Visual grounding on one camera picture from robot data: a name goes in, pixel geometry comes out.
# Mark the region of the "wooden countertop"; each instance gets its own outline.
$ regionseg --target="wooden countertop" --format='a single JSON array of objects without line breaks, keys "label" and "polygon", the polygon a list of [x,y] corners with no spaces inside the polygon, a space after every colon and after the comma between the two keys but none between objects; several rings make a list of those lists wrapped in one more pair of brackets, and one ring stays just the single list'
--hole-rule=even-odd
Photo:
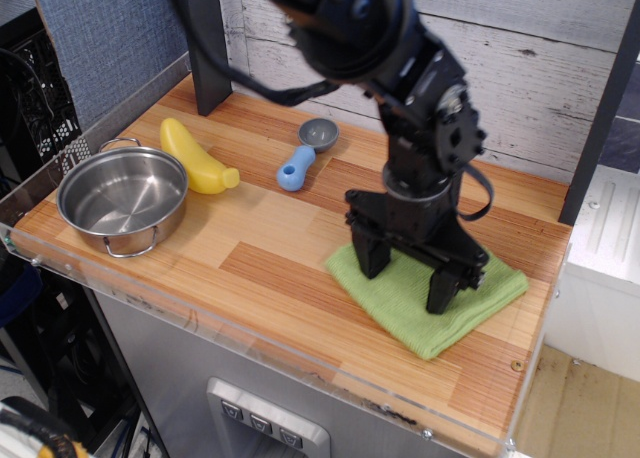
[{"label": "wooden countertop", "polygon": [[[178,230],[139,258],[118,260],[90,250],[59,217],[54,196],[16,226],[41,241],[21,243],[14,236],[16,245],[50,260],[66,260],[67,270],[80,281],[98,288],[109,281],[128,299],[188,315],[186,328],[194,321],[193,329],[206,327],[207,312],[246,327],[265,338],[249,343],[262,343],[263,356],[290,362],[299,353],[306,358],[294,365],[365,398],[374,411],[384,414],[384,405],[390,405],[388,419],[418,430],[432,428],[438,438],[471,454],[494,454],[495,445],[487,441],[508,439],[523,391],[526,373],[512,364],[522,362],[525,370],[529,364],[568,243],[570,228],[557,223],[566,186],[477,163],[493,182],[496,200],[489,215],[466,228],[507,264],[523,270],[530,289],[427,362],[354,304],[323,265],[350,242],[344,192],[382,191],[386,136],[340,124],[338,144],[318,155],[302,190],[288,193],[278,186],[276,171],[298,146],[297,129],[310,115],[234,94],[209,117],[201,117],[187,78],[122,136],[159,148],[160,122],[170,116],[214,157],[240,170],[238,188],[220,195],[190,191]],[[479,209],[485,200],[479,185],[465,181],[463,210]],[[43,249],[36,249],[38,243]],[[70,254],[52,256],[56,247]],[[73,256],[78,260],[71,263]],[[209,320],[211,328],[223,326],[214,321]]]}]

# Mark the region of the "green towel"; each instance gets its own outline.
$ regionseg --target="green towel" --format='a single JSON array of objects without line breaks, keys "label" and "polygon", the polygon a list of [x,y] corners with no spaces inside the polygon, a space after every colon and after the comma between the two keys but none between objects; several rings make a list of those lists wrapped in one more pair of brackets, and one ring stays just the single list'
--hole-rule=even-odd
[{"label": "green towel", "polygon": [[458,292],[442,315],[432,315],[426,303],[433,269],[395,249],[391,262],[372,280],[360,271],[353,245],[336,251],[326,266],[374,320],[425,360],[438,356],[528,288],[524,273],[490,254],[480,288]]}]

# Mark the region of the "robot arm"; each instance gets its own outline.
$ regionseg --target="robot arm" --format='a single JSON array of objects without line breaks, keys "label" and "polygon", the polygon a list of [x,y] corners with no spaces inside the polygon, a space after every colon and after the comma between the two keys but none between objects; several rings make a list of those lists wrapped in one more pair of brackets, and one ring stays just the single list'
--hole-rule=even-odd
[{"label": "robot arm", "polygon": [[462,174],[491,186],[469,162],[483,152],[464,81],[447,47],[420,22],[412,0],[272,0],[291,18],[306,61],[374,98],[389,135],[387,193],[350,190],[347,214],[360,267],[375,277],[397,248],[434,268],[427,311],[443,313],[458,290],[482,282],[484,250],[462,229]]}]

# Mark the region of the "metal pot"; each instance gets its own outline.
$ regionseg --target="metal pot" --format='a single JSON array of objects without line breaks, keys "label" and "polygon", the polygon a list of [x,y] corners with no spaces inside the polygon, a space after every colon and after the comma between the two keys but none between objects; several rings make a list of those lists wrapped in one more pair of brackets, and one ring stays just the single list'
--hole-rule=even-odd
[{"label": "metal pot", "polygon": [[[138,146],[102,152],[121,140]],[[173,156],[118,138],[64,177],[58,211],[92,248],[130,258],[153,250],[177,228],[187,187],[187,173]]]}]

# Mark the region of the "pot handle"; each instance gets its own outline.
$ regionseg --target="pot handle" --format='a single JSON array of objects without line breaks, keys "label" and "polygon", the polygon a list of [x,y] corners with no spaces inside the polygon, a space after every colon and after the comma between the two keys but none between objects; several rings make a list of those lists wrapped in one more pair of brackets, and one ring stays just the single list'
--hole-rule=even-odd
[{"label": "pot handle", "polygon": [[114,138],[113,140],[105,141],[103,144],[101,144],[100,148],[98,148],[98,153],[102,153],[102,150],[104,150],[105,146],[110,145],[111,143],[116,143],[118,141],[131,141],[136,143],[138,146],[142,146],[140,144],[140,141],[136,138]]},{"label": "pot handle", "polygon": [[120,253],[114,253],[113,251],[111,251],[111,246],[109,245],[109,238],[107,238],[106,236],[103,238],[104,240],[104,246],[107,248],[107,253],[109,253],[109,255],[113,256],[114,258],[133,258],[135,256],[140,256],[140,255],[144,255],[145,253],[153,250],[157,243],[158,237],[158,227],[154,226],[153,227],[153,238],[151,239],[151,245],[149,245],[148,248],[142,250],[142,251],[137,251],[135,253],[124,253],[124,254],[120,254]]}]

